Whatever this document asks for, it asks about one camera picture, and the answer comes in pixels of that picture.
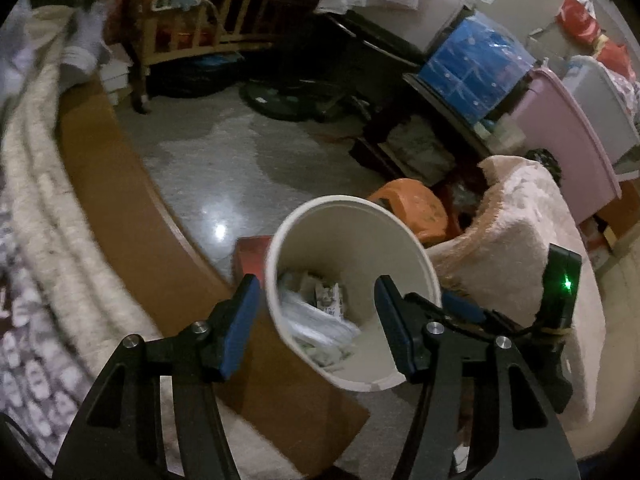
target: pink storage container lid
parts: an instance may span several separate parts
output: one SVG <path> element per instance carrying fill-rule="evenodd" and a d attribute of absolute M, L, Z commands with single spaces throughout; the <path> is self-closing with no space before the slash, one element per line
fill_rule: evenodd
<path fill-rule="evenodd" d="M 609 161 L 607 152 L 605 152 L 604 147 L 593 130 L 587 116 L 584 114 L 572 95 L 569 94 L 562 82 L 558 79 L 558 76 L 548 68 L 537 68 L 532 70 L 529 74 L 533 78 L 532 83 L 529 85 L 529 91 L 527 91 L 527 94 L 524 96 L 522 101 L 516 106 L 511 116 L 522 129 L 523 133 L 527 137 L 527 144 L 531 148 L 546 148 L 558 160 L 562 170 L 563 179 L 564 176 L 567 177 L 567 180 L 561 182 L 562 191 L 566 192 L 565 199 L 570 205 L 570 209 L 572 210 L 572 214 L 574 215 L 576 222 L 581 222 L 594 214 L 599 208 L 609 203 L 610 200 L 613 200 L 614 197 L 617 196 L 620 198 L 622 196 L 618 178 Z M 558 108 L 557 105 L 549 105 L 545 109 L 544 114 L 532 114 L 532 110 L 527 113 L 527 109 L 532 104 L 530 97 L 531 92 L 538 95 L 552 92 L 553 96 L 557 99 L 557 104 L 561 105 L 562 109 Z M 573 119 L 575 122 L 568 120 L 569 117 L 567 115 L 567 111 L 574 116 Z M 556 128 L 550 128 L 551 124 L 554 124 Z M 571 134 L 567 136 L 558 136 L 555 134 L 554 130 L 571 132 Z M 574 142 L 578 140 L 578 138 L 582 143 L 581 146 L 586 148 L 586 150 L 575 149 Z M 568 169 L 570 164 L 581 164 L 586 166 L 581 168 L 580 171 L 575 171 L 573 167 L 571 170 Z M 588 178 L 585 178 L 583 182 L 583 187 L 586 187 L 587 189 L 585 189 L 581 194 L 593 194 L 597 191 L 596 189 L 588 189 L 590 186 L 589 181 L 593 181 L 594 177 L 599 178 L 600 182 L 604 179 L 610 187 L 610 196 L 602 197 L 603 201 L 606 202 L 587 215 L 584 215 L 581 212 L 580 214 L 577 214 L 577 211 L 575 211 L 577 208 L 575 206 L 575 196 L 573 196 L 581 192 L 581 189 L 579 189 L 581 187 L 580 182 L 576 182 L 576 180 L 581 180 L 579 177 L 582 175 L 587 175 Z M 574 177 L 574 182 L 568 182 L 572 176 Z"/>

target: white trash can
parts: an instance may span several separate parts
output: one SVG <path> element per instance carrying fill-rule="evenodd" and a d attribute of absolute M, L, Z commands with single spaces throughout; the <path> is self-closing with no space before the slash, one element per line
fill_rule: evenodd
<path fill-rule="evenodd" d="M 289 333 L 278 296 L 278 277 L 286 270 L 308 270 L 344 286 L 345 317 L 361 333 L 353 341 L 353 353 L 332 372 L 307 357 Z M 264 288 L 280 337 L 345 390 L 386 390 L 405 380 L 396 369 L 373 300 L 374 283 L 382 274 L 392 277 L 402 295 L 417 292 L 442 306 L 436 273 L 415 235 L 385 209 L 353 196 L 324 196 L 303 204 L 285 219 L 267 252 Z"/>

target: gray tile floor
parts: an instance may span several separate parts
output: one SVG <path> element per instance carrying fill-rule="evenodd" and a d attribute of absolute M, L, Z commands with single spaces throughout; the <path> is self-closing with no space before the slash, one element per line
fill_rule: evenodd
<path fill-rule="evenodd" d="M 348 154 L 362 129 L 356 117 L 274 121 L 248 108 L 237 88 L 201 99 L 157 97 L 152 109 L 116 113 L 165 202 L 228 278 L 236 238 L 273 234 L 314 197 L 366 197 L 383 184 Z M 419 393 L 420 386 L 402 384 L 356 394 L 371 417 L 337 465 L 363 480 L 391 478 Z"/>

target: beige blanket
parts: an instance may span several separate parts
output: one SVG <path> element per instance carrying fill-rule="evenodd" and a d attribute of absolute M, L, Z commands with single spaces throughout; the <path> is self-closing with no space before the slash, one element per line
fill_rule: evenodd
<path fill-rule="evenodd" d="M 565 430 L 593 418 L 605 323 L 598 285 L 558 186 L 542 165 L 517 156 L 480 164 L 491 186 L 466 232 L 427 250 L 444 288 L 529 326 L 542 300 L 549 244 L 582 256 L 573 331 L 564 349 L 574 395 L 560 415 Z"/>
<path fill-rule="evenodd" d="M 1 160 L 15 235 L 61 329 L 95 377 L 124 336 L 139 333 L 151 340 L 161 335 L 106 264 L 54 140 L 60 58 L 72 13 L 68 7 L 41 7 L 28 23 L 36 64 L 4 126 Z M 301 477 L 251 425 L 218 404 L 243 477 Z M 171 389 L 164 383 L 162 419 L 172 418 Z M 168 461 L 178 469 L 175 426 L 169 422 L 163 433 Z"/>

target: red fabric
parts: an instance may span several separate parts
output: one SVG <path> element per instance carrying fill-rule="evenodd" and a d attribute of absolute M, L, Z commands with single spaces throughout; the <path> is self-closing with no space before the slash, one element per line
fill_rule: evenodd
<path fill-rule="evenodd" d="M 620 75 L 634 82 L 636 80 L 636 72 L 631 65 L 631 58 L 626 50 L 626 45 L 616 45 L 612 40 L 607 41 L 596 58 L 609 70 L 617 72 Z"/>
<path fill-rule="evenodd" d="M 600 25 L 578 0 L 564 0 L 556 20 L 576 41 L 592 45 L 600 37 Z"/>

